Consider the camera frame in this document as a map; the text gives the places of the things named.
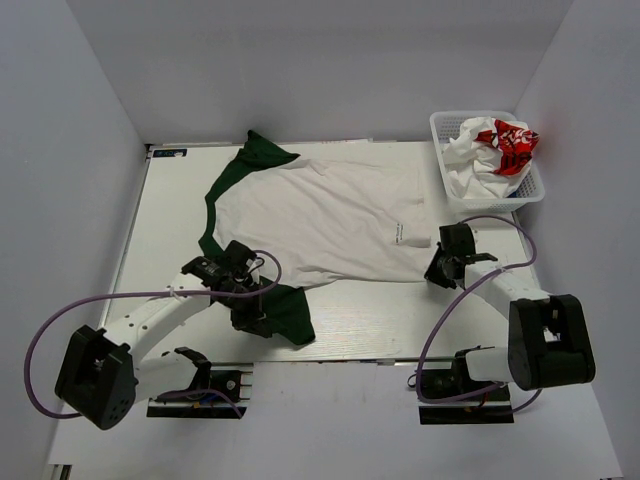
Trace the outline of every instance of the robotic arm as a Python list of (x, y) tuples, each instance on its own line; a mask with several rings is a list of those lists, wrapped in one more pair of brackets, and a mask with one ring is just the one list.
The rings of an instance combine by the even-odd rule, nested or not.
[[(270, 337), (259, 299), (265, 289), (251, 275), (256, 259), (255, 252), (231, 242), (215, 260), (197, 257), (185, 265), (167, 286), (171, 295), (148, 300), (107, 328), (96, 331), (85, 325), (78, 329), (67, 347), (56, 395), (107, 430), (136, 402), (168, 390), (207, 388), (211, 363), (204, 355), (185, 347), (159, 357), (148, 353), (215, 301), (231, 308), (237, 330)], [(208, 291), (240, 295), (214, 297)]]
[[(438, 250), (425, 278), (444, 288), (468, 288), (501, 264), (476, 253), (466, 223), (440, 227)], [(509, 322), (507, 348), (477, 348), (456, 353), (452, 375), (460, 393), (481, 382), (515, 382), (523, 390), (587, 383), (595, 376), (589, 336), (577, 298), (552, 295), (528, 285), (511, 271), (474, 291)]]

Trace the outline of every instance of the laundry basket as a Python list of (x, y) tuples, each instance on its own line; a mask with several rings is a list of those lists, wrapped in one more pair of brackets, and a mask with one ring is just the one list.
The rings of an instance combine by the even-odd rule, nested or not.
[(516, 118), (508, 112), (492, 112), (488, 110), (436, 112), (431, 115), (429, 119), (431, 134), (433, 135), (433, 143), (436, 147), (438, 164), (440, 165), (440, 174), (442, 175), (442, 181), (444, 182), (450, 207), (454, 211), (461, 213), (513, 212), (527, 203), (542, 200), (544, 197), (544, 186), (542, 185), (542, 179), (538, 173), (535, 161), (532, 163), (529, 173), (524, 177), (524, 180), (513, 197), (462, 199), (453, 194), (451, 184), (449, 183), (449, 175), (447, 174), (442, 158), (442, 149), (449, 143), (450, 138), (460, 136), (460, 124), (466, 119), (473, 117), (494, 117), (504, 120), (505, 122), (516, 120)]

